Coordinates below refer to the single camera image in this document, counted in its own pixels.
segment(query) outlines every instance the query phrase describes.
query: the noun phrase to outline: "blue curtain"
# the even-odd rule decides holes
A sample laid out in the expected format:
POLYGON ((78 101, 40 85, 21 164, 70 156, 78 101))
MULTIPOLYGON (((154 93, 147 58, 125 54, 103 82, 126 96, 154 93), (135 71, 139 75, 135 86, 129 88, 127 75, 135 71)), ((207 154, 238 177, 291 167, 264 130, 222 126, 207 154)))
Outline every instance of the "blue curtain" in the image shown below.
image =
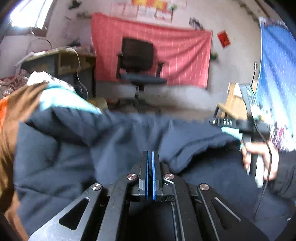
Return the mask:
POLYGON ((279 150, 296 149, 296 41, 283 22, 261 18, 261 67, 256 99, 279 150))

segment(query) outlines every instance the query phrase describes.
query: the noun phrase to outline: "office chair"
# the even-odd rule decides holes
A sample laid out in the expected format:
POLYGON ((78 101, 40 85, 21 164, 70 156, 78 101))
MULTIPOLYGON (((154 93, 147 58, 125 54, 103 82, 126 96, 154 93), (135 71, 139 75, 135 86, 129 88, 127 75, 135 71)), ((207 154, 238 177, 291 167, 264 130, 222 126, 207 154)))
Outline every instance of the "office chair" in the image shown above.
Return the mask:
POLYGON ((130 38, 122 39, 121 53, 117 55, 117 71, 116 78, 123 81, 128 81, 136 86, 134 98, 121 98, 118 100, 116 108, 126 105, 133 105, 138 112, 143 112, 146 108, 152 108, 157 114, 160 109, 150 105, 144 99, 139 98, 139 91, 144 91, 144 86, 147 84, 165 84, 166 79, 159 77, 163 62, 158 62, 156 75, 140 73, 142 71, 151 70, 153 66, 154 47, 153 44, 130 38), (120 73, 120 69, 125 69, 126 73, 120 73))

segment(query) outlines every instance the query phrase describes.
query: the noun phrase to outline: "human hand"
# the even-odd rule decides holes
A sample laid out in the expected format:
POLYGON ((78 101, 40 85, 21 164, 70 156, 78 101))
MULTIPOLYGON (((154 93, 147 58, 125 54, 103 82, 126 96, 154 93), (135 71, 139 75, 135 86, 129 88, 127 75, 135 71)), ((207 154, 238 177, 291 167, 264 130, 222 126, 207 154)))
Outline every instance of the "human hand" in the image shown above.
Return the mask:
MULTIPOLYGON (((270 150, 271 150, 271 156, 272 156, 272 163, 271 163, 271 170, 269 175, 269 180, 274 180, 277 175, 277 170, 279 167, 279 153, 274 148, 273 144, 271 142, 268 142, 270 150)), ((244 163, 244 168, 247 170, 251 164, 251 155, 248 155, 247 152, 251 154, 258 154, 263 157, 264 160, 264 180, 267 179, 268 174, 268 168, 270 164, 270 158, 269 158, 269 151, 268 147, 263 142, 248 142, 246 143, 246 146, 244 145, 242 148, 242 161, 244 163)))

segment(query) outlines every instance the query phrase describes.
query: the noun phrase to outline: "silver screw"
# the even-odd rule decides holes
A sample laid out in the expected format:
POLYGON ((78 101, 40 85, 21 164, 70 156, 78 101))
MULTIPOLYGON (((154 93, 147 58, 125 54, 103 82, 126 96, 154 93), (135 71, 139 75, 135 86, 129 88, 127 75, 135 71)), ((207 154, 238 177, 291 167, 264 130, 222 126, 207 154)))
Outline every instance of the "silver screw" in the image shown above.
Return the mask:
POLYGON ((129 180, 135 180, 135 179, 137 178, 137 175, 134 174, 134 173, 130 173, 130 174, 128 174, 127 178, 128 178, 129 180))
POLYGON ((91 188, 92 188, 92 190, 94 190, 94 191, 98 191, 98 190, 100 190, 101 189, 101 184, 99 184, 99 183, 95 183, 95 184, 93 184, 92 186, 91 186, 91 188))
POLYGON ((165 179, 167 179, 167 180, 172 180, 172 179, 174 179, 174 174, 171 174, 171 173, 168 173, 168 174, 166 174, 165 175, 165 179))
POLYGON ((207 191, 207 190, 209 190, 209 185, 207 185, 207 184, 201 184, 200 185, 200 189, 203 190, 203 191, 207 191))

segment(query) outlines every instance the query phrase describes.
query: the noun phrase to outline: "person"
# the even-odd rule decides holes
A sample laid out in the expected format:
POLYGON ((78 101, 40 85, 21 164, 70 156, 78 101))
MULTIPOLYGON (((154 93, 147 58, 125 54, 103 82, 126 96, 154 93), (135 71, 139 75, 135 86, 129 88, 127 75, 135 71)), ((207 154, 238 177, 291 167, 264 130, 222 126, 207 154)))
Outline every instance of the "person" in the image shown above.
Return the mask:
MULTIPOLYGON (((268 142, 271 155, 271 171, 269 175, 270 187, 273 192, 287 199, 296 200, 296 151, 278 152, 273 144, 268 142)), ((265 164, 264 179, 267 179, 268 168, 270 165, 270 155, 268 147, 265 143, 249 142, 243 146, 243 165, 247 170, 251 163, 250 155, 260 154, 265 164)))

